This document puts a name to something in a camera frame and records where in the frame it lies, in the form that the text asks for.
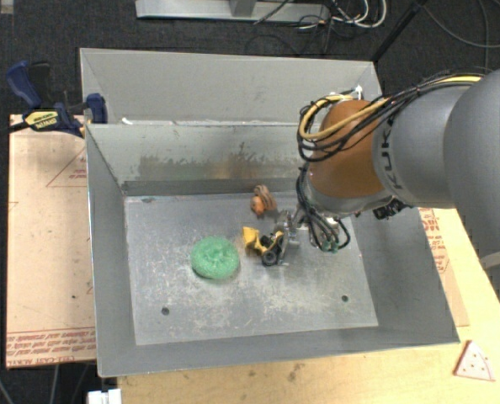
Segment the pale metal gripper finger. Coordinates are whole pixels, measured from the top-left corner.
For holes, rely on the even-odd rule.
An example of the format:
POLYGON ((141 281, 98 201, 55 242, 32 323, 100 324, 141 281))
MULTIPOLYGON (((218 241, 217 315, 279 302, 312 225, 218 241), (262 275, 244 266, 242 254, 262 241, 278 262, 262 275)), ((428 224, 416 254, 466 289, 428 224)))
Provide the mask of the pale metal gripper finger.
POLYGON ((281 232, 285 237, 288 237, 293 229, 293 215, 291 213, 279 213, 274 224, 273 234, 281 232))
POLYGON ((277 244, 277 265, 281 265, 288 254, 298 249, 300 246, 299 239, 295 235, 284 234, 278 238, 277 244))

